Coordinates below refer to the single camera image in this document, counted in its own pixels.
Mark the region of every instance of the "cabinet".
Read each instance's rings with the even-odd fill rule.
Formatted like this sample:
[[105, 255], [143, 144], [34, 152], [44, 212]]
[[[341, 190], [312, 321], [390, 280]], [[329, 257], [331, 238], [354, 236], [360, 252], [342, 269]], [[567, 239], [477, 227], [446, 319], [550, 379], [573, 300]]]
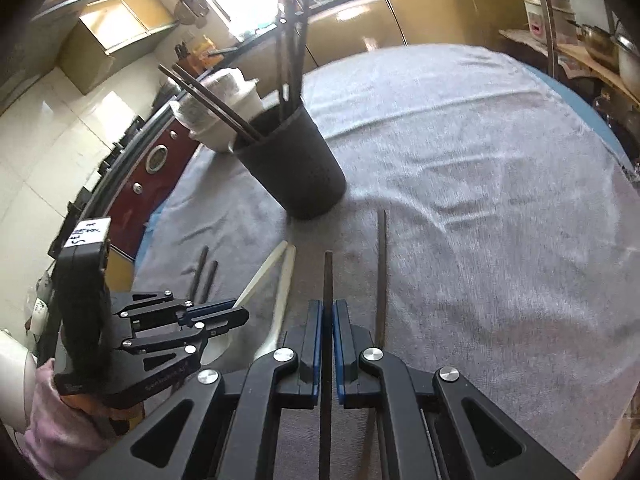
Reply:
[[407, 44], [483, 45], [473, 0], [389, 0]]
[[484, 46], [504, 51], [508, 41], [500, 29], [527, 29], [527, 11], [522, 0], [473, 0], [478, 11]]
[[402, 44], [400, 28], [386, 0], [357, 0], [309, 19], [306, 46], [319, 66]]
[[158, 0], [102, 0], [84, 8], [58, 56], [83, 94], [148, 54], [175, 27]]

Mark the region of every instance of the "metal screw head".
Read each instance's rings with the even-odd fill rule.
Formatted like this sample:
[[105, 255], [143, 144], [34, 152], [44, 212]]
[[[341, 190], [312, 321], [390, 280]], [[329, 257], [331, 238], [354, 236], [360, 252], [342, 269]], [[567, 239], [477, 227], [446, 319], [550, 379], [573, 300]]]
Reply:
[[383, 353], [382, 350], [380, 348], [367, 348], [363, 353], [362, 356], [367, 360], [367, 361], [380, 361], [380, 359], [382, 359]]
[[273, 353], [273, 358], [281, 363], [291, 361], [296, 353], [291, 348], [278, 348]]
[[455, 383], [460, 377], [460, 372], [453, 366], [443, 366], [438, 371], [438, 375], [443, 381], [447, 381], [447, 383]]
[[215, 370], [201, 370], [198, 373], [198, 380], [202, 384], [211, 384], [215, 383], [218, 380], [218, 372]]

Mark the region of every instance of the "black utensil holder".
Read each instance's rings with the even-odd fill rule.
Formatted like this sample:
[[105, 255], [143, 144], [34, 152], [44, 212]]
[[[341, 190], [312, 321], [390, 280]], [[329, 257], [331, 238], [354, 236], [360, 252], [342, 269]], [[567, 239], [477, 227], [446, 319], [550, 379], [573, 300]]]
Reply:
[[237, 136], [232, 151], [287, 213], [309, 220], [341, 199], [344, 173], [305, 107], [282, 124], [277, 105], [250, 122], [264, 139], [248, 144]]

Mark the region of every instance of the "white container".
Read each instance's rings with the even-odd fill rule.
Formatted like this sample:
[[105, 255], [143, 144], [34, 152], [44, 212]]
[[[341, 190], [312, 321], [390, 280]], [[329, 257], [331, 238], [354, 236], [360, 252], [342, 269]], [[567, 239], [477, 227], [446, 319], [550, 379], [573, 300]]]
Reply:
[[[248, 83], [239, 68], [223, 68], [204, 77], [200, 84], [229, 104], [236, 99], [238, 93], [245, 91]], [[179, 101], [170, 101], [170, 106], [180, 124], [196, 132], [206, 130], [211, 124], [211, 118], [218, 120], [215, 114], [209, 112], [191, 94], [186, 94]]]
[[[540, 0], [523, 0], [529, 20], [529, 31], [534, 39], [546, 44], [545, 20]], [[567, 20], [575, 21], [575, 13], [569, 0], [551, 0], [558, 43], [578, 44], [575, 27]]]
[[[255, 89], [256, 82], [257, 79], [247, 82], [241, 92], [226, 103], [247, 122], [258, 116], [264, 109]], [[189, 136], [217, 153], [229, 152], [229, 145], [236, 140], [236, 132], [217, 117], [210, 118], [208, 128], [200, 132], [191, 130]]]

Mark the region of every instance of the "gray tablecloth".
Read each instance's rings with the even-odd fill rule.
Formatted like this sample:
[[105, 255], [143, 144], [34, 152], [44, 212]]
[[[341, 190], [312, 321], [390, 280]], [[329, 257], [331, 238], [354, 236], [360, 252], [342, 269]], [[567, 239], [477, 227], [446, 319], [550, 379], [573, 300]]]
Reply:
[[[287, 221], [233, 156], [203, 148], [134, 288], [184, 294], [207, 244], [220, 261], [213, 295], [237, 296], [286, 238], [298, 247], [286, 326], [321, 298], [322, 254], [333, 250], [335, 297], [372, 329], [384, 206], [386, 347], [423, 370], [455, 364], [579, 469], [640, 378], [640, 207], [601, 140], [517, 62], [482, 48], [350, 57], [308, 74], [304, 97], [347, 177], [343, 200], [322, 218]], [[249, 364], [277, 277], [247, 305], [250, 320], [216, 368]], [[365, 418], [334, 406], [332, 478], [353, 478]], [[317, 434], [317, 410], [283, 416], [276, 478], [316, 474]]]

